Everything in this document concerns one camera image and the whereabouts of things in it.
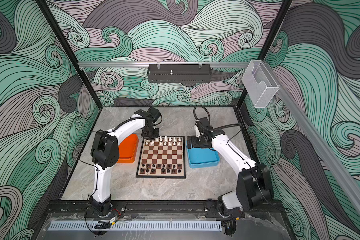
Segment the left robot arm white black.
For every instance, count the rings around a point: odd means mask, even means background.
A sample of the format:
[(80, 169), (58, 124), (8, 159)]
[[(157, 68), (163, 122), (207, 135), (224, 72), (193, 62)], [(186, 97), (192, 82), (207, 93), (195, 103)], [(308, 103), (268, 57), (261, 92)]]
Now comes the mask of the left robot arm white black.
[(144, 138), (158, 137), (160, 130), (155, 123), (161, 117), (158, 109), (150, 107), (147, 111), (137, 110), (129, 119), (110, 130), (96, 132), (91, 148), (95, 170), (94, 190), (89, 202), (100, 216), (106, 216), (112, 210), (111, 175), (113, 166), (120, 158), (120, 143), (139, 129)]

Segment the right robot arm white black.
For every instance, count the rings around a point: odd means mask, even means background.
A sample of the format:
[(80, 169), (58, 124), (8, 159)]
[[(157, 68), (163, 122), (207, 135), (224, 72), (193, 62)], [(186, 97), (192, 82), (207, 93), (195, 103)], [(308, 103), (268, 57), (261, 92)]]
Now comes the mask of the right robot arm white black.
[(274, 197), (271, 173), (265, 164), (257, 163), (234, 145), (224, 129), (235, 124), (214, 128), (211, 116), (195, 117), (195, 135), (187, 137), (187, 154), (191, 168), (216, 166), (223, 158), (237, 176), (235, 191), (218, 197), (218, 211), (224, 217), (233, 211), (248, 211)]

